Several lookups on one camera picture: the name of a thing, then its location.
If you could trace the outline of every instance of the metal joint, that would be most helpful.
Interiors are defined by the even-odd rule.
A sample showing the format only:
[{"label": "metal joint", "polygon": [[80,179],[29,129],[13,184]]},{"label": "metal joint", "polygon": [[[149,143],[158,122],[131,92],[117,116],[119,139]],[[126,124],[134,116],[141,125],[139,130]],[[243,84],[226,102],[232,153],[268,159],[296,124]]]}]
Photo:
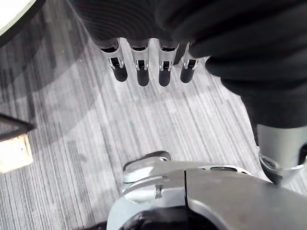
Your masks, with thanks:
[{"label": "metal joint", "polygon": [[143,68],[144,70],[148,69],[149,66],[149,47],[144,47],[144,50],[135,50],[131,49],[134,64],[137,70]]},{"label": "metal joint", "polygon": [[171,71],[176,52],[177,52],[178,46],[177,47],[166,47],[164,50],[163,48],[159,49],[159,67],[160,70],[163,71],[167,69],[168,71]]},{"label": "metal joint", "polygon": [[190,67],[192,70],[195,70],[199,60],[196,58],[193,58],[191,54],[189,53],[190,46],[191,46],[191,43],[188,43],[186,47],[186,52],[184,53],[184,56],[183,56],[183,61],[184,61],[183,67],[185,69],[188,69]]},{"label": "metal joint", "polygon": [[117,45],[115,47],[116,48],[113,47],[113,49],[115,49],[114,51],[112,49],[110,49],[111,51],[109,51],[108,49],[104,48],[100,49],[100,51],[103,53],[105,58],[108,58],[112,69],[115,69],[116,66],[123,68],[124,56],[119,40],[117,40]]}]

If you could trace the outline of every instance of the metal screw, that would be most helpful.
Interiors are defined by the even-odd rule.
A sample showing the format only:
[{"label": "metal screw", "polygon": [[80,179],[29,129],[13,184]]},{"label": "metal screw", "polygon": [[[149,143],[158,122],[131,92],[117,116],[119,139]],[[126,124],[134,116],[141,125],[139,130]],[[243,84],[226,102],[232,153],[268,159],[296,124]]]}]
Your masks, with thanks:
[{"label": "metal screw", "polygon": [[154,197],[155,199],[162,198],[162,188],[161,184],[155,186]]}]

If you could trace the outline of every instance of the black fabric sleeve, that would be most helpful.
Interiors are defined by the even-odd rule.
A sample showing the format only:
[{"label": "black fabric sleeve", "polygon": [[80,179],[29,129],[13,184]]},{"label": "black fabric sleeve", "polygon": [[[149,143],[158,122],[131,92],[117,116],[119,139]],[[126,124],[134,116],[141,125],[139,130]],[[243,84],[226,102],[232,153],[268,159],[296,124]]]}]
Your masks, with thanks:
[{"label": "black fabric sleeve", "polygon": [[254,129],[307,126],[305,0],[173,2],[160,2],[158,23],[210,57],[207,70],[241,96]]}]

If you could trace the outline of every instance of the black frame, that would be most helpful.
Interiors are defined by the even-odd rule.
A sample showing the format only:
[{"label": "black frame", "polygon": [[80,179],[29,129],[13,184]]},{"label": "black frame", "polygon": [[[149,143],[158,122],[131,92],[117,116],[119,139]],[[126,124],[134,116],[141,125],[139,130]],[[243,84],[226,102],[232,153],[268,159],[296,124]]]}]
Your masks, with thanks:
[{"label": "black frame", "polygon": [[9,125],[17,126],[19,129],[10,131],[5,134],[0,134],[0,141],[8,140],[11,138],[15,138],[17,136],[20,136],[22,134],[25,134],[32,129],[35,128],[35,125],[19,120],[17,118],[13,118],[11,116],[7,116],[5,114],[0,114],[0,123],[6,123]]}]

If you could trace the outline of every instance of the floor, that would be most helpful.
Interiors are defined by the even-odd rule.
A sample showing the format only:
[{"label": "floor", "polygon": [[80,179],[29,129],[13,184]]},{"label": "floor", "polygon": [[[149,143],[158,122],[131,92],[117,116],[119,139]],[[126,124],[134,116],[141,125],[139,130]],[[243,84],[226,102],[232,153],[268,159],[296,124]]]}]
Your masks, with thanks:
[{"label": "floor", "polygon": [[[29,134],[34,163],[0,175],[1,229],[72,230],[106,220],[124,163],[156,150],[265,178],[243,104],[205,60],[189,84],[179,79],[181,61],[163,88],[152,40],[150,84],[141,87],[122,45],[124,83],[64,1],[49,0],[0,49],[0,111],[37,126]],[[287,187],[307,195],[306,170]]]}]

